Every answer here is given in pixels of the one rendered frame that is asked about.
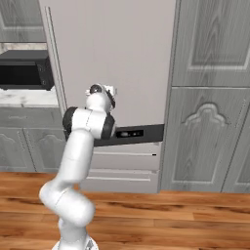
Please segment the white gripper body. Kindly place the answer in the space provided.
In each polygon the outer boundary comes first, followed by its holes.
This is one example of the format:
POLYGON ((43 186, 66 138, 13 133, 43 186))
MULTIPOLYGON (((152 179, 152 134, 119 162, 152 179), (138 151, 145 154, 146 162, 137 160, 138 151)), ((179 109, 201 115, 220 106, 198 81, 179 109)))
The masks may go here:
POLYGON ((110 92, 113 96, 117 95, 117 89, 114 86, 104 85, 104 88, 110 92))

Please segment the beige fridge door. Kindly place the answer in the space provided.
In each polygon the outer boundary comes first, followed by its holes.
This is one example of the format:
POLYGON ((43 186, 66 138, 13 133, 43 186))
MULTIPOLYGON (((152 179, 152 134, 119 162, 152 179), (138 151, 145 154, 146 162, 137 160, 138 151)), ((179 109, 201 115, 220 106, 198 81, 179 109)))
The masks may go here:
POLYGON ((162 124, 176 0, 39 0, 51 8, 67 107, 114 86, 118 126, 162 124))

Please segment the fridge with black panel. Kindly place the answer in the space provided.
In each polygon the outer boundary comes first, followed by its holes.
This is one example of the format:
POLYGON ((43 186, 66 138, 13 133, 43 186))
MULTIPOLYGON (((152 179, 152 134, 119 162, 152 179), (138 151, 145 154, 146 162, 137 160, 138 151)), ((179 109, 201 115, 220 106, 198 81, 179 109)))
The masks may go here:
POLYGON ((71 127, 63 128, 65 138, 69 140, 69 144, 78 146, 123 146, 146 143, 159 143, 163 141, 164 125, 143 125, 117 127, 110 139, 94 139, 87 132, 73 132, 71 135, 71 127))

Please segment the beige fridge drawer front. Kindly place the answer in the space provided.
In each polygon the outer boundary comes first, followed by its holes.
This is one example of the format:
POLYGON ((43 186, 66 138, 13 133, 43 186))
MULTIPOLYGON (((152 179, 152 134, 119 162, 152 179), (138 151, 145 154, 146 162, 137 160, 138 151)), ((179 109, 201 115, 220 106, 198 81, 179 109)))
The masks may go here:
POLYGON ((84 180, 79 186, 86 191, 158 193, 158 171, 93 169, 88 177, 150 178, 151 182, 117 182, 84 180))
POLYGON ((156 153, 157 156, 93 155, 95 169, 158 170, 160 165, 161 143, 146 143, 123 146, 100 146, 94 151, 156 153))

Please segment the grey base cupboard door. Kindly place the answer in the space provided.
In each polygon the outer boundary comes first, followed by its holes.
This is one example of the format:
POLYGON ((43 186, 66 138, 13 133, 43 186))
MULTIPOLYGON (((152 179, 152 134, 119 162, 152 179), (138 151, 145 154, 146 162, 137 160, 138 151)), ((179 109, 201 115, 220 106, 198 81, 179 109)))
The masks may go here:
POLYGON ((22 129, 0 128, 0 172, 34 171, 22 129))
POLYGON ((60 129, 24 129, 34 167, 39 173, 56 173, 60 168, 65 136, 60 129))

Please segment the grey tall cupboard door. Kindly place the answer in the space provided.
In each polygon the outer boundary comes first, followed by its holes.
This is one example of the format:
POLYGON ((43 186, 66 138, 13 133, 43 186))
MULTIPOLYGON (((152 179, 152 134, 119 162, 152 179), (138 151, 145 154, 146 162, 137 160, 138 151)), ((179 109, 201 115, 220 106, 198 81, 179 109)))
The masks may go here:
POLYGON ((250 0, 179 0, 173 85, 250 88, 250 0))
POLYGON ((250 108, 242 126, 222 192, 250 193, 250 108))
POLYGON ((246 88, 174 87, 161 187, 220 191, 248 105, 246 88))

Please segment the grey drawer front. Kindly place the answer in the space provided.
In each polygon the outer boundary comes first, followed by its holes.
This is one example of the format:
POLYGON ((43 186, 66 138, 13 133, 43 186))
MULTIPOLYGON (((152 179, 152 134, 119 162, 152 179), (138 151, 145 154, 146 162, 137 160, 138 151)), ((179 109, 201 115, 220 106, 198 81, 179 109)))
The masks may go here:
POLYGON ((62 121, 55 107, 0 107, 0 127, 61 128, 62 121))

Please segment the black microwave oven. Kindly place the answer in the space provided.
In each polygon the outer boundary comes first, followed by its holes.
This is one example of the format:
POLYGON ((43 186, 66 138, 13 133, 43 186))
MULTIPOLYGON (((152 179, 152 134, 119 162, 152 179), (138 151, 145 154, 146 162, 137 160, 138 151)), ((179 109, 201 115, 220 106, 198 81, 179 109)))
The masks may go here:
POLYGON ((53 87, 47 50, 9 50, 0 55, 0 89, 50 91, 53 87))

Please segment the grey wall cupboard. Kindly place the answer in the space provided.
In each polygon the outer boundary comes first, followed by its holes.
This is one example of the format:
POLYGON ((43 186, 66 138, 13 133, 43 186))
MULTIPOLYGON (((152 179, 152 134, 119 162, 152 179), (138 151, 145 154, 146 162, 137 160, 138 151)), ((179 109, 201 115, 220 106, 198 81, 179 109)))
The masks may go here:
POLYGON ((0 0, 0 42, 46 42, 38 0, 0 0))

